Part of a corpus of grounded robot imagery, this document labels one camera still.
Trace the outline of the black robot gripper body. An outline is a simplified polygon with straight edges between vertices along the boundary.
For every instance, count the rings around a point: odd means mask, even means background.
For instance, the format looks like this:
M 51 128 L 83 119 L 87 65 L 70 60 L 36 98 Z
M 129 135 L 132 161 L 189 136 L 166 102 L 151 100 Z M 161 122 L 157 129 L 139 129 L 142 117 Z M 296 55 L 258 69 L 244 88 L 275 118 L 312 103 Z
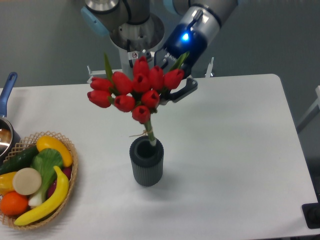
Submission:
M 182 54 L 189 53 L 181 66 L 186 78 L 207 46 L 206 38 L 199 31 L 188 29 L 184 23 L 178 24 L 162 47 L 155 52 L 154 65 L 167 73 Z

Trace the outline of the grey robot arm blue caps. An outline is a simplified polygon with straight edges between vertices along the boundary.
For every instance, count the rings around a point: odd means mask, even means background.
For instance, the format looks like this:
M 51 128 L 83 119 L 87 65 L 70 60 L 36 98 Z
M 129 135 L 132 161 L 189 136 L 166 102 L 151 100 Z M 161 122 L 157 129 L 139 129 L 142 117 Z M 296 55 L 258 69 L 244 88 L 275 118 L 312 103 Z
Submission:
M 165 34 L 169 23 L 164 16 L 153 13 L 151 0 L 87 0 L 81 15 L 98 35 L 109 36 L 119 51 L 122 71 L 133 75 L 133 66 L 146 57 L 150 67 L 159 66 L 165 72 L 188 53 L 182 64 L 186 85 L 181 90 L 163 93 L 160 104 L 178 102 L 198 87 L 192 79 L 192 67 L 238 6 L 236 0 L 164 0 L 163 6 L 181 16 Z

